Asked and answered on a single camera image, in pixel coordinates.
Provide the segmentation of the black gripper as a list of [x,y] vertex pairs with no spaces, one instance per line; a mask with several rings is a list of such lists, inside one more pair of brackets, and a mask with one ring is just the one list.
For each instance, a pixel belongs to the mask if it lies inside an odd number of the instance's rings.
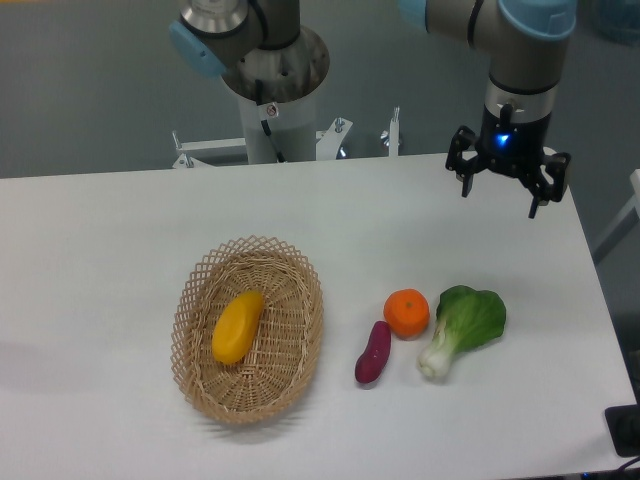
[[[484,107],[480,135],[467,126],[454,133],[445,168],[462,183],[467,198],[474,176],[485,170],[507,177],[520,177],[532,196],[528,218],[534,219],[541,206],[560,202],[568,188],[572,157],[566,152],[547,154],[544,142],[551,114],[532,122],[511,121],[503,126],[500,117]],[[476,153],[465,159],[464,153]]]

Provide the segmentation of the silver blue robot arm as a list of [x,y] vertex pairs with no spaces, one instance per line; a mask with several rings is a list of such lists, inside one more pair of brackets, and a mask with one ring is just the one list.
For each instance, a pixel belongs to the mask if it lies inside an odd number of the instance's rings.
[[[548,154],[545,136],[576,24],[572,1],[402,1],[401,15],[489,55],[479,132],[460,127],[445,166],[464,193],[491,171],[518,180],[538,208],[560,201],[571,158]],[[300,22],[296,1],[185,1],[170,24],[182,59],[236,96],[251,163],[320,158],[314,94],[330,56]]]

